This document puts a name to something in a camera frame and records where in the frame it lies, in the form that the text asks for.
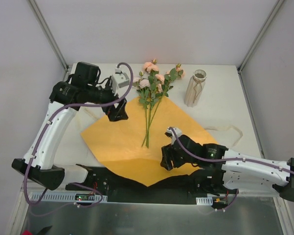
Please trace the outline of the pink flower bouquet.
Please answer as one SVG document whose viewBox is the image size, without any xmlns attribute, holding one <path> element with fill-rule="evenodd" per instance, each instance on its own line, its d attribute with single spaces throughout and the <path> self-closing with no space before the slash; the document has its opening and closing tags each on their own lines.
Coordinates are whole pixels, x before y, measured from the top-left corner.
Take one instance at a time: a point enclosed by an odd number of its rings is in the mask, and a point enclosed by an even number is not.
<svg viewBox="0 0 294 235">
<path fill-rule="evenodd" d="M 157 60 L 146 62 L 142 66 L 138 77 L 134 78 L 133 87 L 138 92 L 139 103 L 144 109 L 145 116 L 145 136 L 142 146 L 149 147 L 150 129 L 164 97 L 168 97 L 168 92 L 173 88 L 172 83 L 184 77 L 184 70 L 180 63 L 176 64 L 165 74 L 159 72 Z"/>
</svg>

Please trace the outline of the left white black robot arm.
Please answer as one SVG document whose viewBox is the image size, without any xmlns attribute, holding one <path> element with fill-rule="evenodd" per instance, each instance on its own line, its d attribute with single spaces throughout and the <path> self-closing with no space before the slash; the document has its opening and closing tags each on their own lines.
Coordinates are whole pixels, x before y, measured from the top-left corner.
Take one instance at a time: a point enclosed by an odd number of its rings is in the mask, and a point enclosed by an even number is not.
<svg viewBox="0 0 294 235">
<path fill-rule="evenodd" d="M 86 166 L 56 166 L 55 154 L 66 128 L 81 107 L 100 107 L 111 122 L 128 119 L 126 96 L 134 75 L 132 70 L 124 73 L 122 65 L 119 63 L 114 74 L 100 81 L 101 70 L 97 65 L 79 62 L 73 74 L 53 87 L 45 119 L 32 146 L 23 158 L 12 162 L 12 168 L 24 175 L 25 184 L 32 180 L 48 190 L 71 183 L 82 190 L 92 188 L 94 179 Z M 119 96 L 117 90 L 123 87 L 128 90 Z"/>
</svg>

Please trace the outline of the cream printed ribbon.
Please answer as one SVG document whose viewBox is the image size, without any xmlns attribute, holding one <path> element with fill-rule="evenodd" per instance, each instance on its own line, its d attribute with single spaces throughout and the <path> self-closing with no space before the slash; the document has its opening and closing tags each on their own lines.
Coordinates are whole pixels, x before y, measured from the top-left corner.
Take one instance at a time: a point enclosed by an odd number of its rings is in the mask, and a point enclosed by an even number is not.
<svg viewBox="0 0 294 235">
<path fill-rule="evenodd" d="M 234 148 L 244 136 L 242 130 L 234 125 L 208 126 L 204 128 L 216 141 L 229 148 Z"/>
</svg>

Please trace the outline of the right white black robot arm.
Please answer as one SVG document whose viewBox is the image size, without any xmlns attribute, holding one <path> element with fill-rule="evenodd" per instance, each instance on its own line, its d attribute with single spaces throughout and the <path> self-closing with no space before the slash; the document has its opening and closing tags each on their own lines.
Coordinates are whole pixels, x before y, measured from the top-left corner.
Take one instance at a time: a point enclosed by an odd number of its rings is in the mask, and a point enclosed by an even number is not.
<svg viewBox="0 0 294 235">
<path fill-rule="evenodd" d="M 288 161 L 259 159 L 215 143 L 199 144 L 167 130 L 171 139 L 163 146 L 161 167 L 170 171 L 185 164 L 197 167 L 194 184 L 219 196 L 239 189 L 276 193 L 294 202 L 294 158 Z"/>
</svg>

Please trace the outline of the orange wrapping paper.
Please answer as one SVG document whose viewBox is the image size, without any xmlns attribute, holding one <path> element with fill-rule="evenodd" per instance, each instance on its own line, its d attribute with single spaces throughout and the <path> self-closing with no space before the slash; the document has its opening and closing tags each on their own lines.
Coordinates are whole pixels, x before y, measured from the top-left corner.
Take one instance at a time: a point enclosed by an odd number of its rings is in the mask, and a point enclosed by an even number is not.
<svg viewBox="0 0 294 235">
<path fill-rule="evenodd" d="M 177 127 L 194 142 L 216 143 L 216 140 L 191 116 L 164 98 L 150 127 L 149 146 L 142 145 L 146 118 L 138 98 L 126 105 L 127 120 L 110 122 L 104 116 L 86 128 L 81 137 L 96 159 L 112 173 L 151 186 L 172 176 L 190 175 L 196 168 L 184 164 L 170 171 L 160 166 L 161 148 L 170 144 L 165 135 L 168 127 Z"/>
</svg>

